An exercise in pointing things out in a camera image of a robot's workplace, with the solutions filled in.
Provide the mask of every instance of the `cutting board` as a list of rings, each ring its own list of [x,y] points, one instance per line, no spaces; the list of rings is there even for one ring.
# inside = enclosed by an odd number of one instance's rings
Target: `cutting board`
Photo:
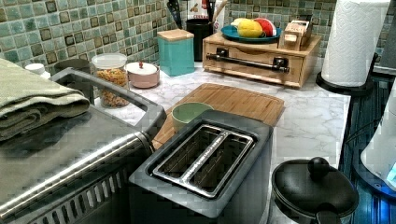
[[[175,134],[172,109],[176,105],[188,102],[205,103],[216,110],[262,120],[271,126],[276,125],[284,104],[281,99],[255,91],[211,83],[203,84],[166,111],[167,119],[152,141],[155,148],[159,148]]]

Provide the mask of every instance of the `marble countertop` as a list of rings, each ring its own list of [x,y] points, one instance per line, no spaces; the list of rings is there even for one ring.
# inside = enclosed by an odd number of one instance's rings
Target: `marble countertop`
[[[316,84],[315,79],[321,65],[322,60],[318,60],[313,74],[300,89],[206,72],[201,63],[196,63],[194,73],[169,77],[161,72],[157,87],[147,90],[131,87],[131,91],[162,105],[165,110],[204,83],[275,96],[285,101],[285,108],[274,128],[270,174],[283,161],[309,160],[313,157],[323,157],[331,166],[338,167],[350,97],[326,91]],[[96,99],[95,104],[101,107],[99,99]],[[144,114],[144,111],[134,105],[104,110],[131,124],[136,124]],[[270,197],[261,223],[268,221],[279,224],[295,223],[280,212]]]

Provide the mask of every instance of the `teal canister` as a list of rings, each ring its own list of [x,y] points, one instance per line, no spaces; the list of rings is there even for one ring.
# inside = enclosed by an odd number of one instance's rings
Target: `teal canister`
[[[176,77],[194,72],[194,35],[185,30],[158,32],[160,68]]]

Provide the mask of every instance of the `toaster slot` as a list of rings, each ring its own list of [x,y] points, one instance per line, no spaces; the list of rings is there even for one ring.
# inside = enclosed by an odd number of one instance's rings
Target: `toaster slot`
[[[213,192],[221,187],[248,149],[245,137],[229,134],[206,163],[192,177],[190,183],[199,189]]]
[[[173,178],[181,177],[219,135],[220,130],[203,127],[183,143],[158,171]]]

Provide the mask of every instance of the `pot lid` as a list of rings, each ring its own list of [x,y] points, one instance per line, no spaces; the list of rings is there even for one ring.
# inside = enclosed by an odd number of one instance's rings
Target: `pot lid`
[[[158,71],[158,67],[150,63],[128,63],[126,70],[130,73],[146,76]]]
[[[347,177],[323,158],[286,161],[272,175],[276,197],[289,209],[315,218],[319,211],[351,214],[359,194]]]

